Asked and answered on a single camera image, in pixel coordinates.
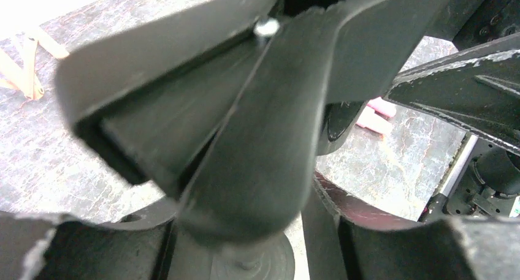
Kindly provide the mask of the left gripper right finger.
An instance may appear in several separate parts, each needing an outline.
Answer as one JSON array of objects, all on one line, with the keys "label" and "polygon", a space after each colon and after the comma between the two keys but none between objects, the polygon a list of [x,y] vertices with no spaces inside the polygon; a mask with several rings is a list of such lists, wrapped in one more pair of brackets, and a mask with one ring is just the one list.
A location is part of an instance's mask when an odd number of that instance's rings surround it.
[{"label": "left gripper right finger", "polygon": [[518,279],[519,220],[411,221],[315,173],[302,222],[311,279]]}]

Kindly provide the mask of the black microphone stand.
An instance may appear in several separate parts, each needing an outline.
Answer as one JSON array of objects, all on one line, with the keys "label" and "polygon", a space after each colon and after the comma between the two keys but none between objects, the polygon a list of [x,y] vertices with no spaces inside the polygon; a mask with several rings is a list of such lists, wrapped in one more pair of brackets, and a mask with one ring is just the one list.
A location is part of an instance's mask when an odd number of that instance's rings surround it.
[{"label": "black microphone stand", "polygon": [[449,0],[211,0],[73,51],[56,92],[72,132],[170,198],[162,273],[291,279],[327,104],[377,97]]}]

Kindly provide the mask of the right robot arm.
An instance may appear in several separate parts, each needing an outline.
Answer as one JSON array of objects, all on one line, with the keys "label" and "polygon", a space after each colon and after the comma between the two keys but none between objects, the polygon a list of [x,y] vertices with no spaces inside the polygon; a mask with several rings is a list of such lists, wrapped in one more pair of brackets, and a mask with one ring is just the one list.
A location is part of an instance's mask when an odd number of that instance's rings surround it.
[{"label": "right robot arm", "polygon": [[385,99],[466,136],[420,220],[507,217],[519,197],[519,0],[450,0],[427,35],[457,53],[401,72]]}]

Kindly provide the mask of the pink music stand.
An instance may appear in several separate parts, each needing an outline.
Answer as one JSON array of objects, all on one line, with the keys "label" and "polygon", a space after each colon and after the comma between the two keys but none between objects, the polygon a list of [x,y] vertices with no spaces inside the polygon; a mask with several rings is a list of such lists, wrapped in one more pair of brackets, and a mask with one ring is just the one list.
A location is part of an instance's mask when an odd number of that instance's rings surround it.
[{"label": "pink music stand", "polygon": [[1,79],[2,88],[21,91],[29,100],[39,100],[44,96],[45,91],[36,75],[36,52],[39,46],[55,59],[69,56],[67,49],[42,28],[28,29],[20,52],[22,66],[1,50],[1,75],[4,76]]}]

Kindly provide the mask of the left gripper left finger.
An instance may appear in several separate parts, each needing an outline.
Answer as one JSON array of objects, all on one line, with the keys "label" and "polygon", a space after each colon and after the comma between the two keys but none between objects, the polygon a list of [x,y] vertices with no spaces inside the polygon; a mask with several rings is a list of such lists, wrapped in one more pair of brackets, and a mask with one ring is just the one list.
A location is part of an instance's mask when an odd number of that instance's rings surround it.
[{"label": "left gripper left finger", "polygon": [[161,279],[175,215],[161,199],[116,223],[1,212],[1,279]]}]

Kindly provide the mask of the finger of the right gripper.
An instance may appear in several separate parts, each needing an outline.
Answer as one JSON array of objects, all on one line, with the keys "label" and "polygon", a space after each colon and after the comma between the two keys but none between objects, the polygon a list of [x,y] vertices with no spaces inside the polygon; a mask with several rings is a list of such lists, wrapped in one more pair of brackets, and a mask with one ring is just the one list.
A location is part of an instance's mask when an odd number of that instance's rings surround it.
[{"label": "finger of the right gripper", "polygon": [[383,98],[519,154],[519,34],[401,72]]}]

